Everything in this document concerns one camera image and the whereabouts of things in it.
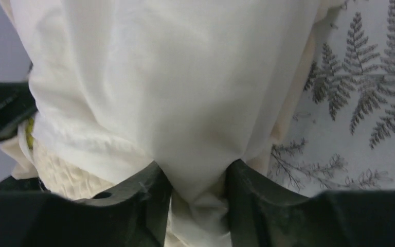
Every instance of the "quilted fabric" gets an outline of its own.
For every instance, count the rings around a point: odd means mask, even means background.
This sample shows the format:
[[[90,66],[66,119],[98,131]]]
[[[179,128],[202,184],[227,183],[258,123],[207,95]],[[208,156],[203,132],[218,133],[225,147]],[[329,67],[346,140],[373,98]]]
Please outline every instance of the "quilted fabric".
[[[33,142],[33,158],[39,178],[51,192],[71,200],[91,198],[114,184],[81,170]]]

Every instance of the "black object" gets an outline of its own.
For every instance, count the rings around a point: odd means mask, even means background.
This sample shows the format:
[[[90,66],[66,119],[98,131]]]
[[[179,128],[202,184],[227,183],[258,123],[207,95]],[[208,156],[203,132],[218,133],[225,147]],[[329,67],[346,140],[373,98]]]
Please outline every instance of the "black object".
[[[308,199],[240,160],[226,177],[234,247],[395,247],[395,191]],[[171,189],[152,163],[93,199],[0,192],[0,246],[163,246]]]
[[[0,182],[0,191],[42,191],[45,190],[43,183],[38,178],[14,179],[8,177]]]
[[[51,193],[0,192],[0,246],[163,246],[170,194],[156,163],[77,202]]]
[[[37,111],[28,82],[0,82],[0,142],[17,134],[18,125]]]
[[[242,161],[227,170],[234,247],[395,247],[395,191],[305,198]]]

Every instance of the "cream textured fabric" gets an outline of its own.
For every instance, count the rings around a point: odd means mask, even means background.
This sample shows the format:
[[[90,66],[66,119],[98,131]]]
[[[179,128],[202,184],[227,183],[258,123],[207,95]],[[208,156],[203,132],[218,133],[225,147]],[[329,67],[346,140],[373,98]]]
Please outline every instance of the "cream textured fabric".
[[[116,184],[156,160],[177,192],[178,238],[230,246],[224,171],[238,158],[266,165],[256,158],[330,1],[2,3],[34,63],[33,135],[57,166]]]
[[[92,198],[114,186],[81,168],[66,162],[34,142],[33,157],[39,177],[51,192],[71,200]]]

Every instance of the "white fabric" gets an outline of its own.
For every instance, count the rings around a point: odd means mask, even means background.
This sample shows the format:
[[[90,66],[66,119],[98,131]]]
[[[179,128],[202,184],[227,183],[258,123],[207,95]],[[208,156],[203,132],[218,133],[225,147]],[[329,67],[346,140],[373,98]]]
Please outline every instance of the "white fabric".
[[[32,161],[27,158],[26,153],[23,151],[27,147],[25,145],[21,145],[20,139],[21,136],[18,135],[5,141],[1,145],[1,150],[17,162],[17,165],[13,169],[11,175],[15,179],[36,178],[39,174],[37,173]]]
[[[9,3],[34,63],[33,136],[111,183],[155,159],[178,237],[229,246],[222,174],[268,144],[319,0]]]

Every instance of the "white cloth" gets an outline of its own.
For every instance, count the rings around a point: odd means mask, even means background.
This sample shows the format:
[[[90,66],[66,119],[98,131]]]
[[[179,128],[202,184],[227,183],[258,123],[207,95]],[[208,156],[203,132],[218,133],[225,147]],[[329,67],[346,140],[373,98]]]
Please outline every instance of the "white cloth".
[[[1,2],[34,63],[33,136],[111,183],[156,160],[180,195],[174,232],[229,246],[222,174],[269,146],[331,1]]]

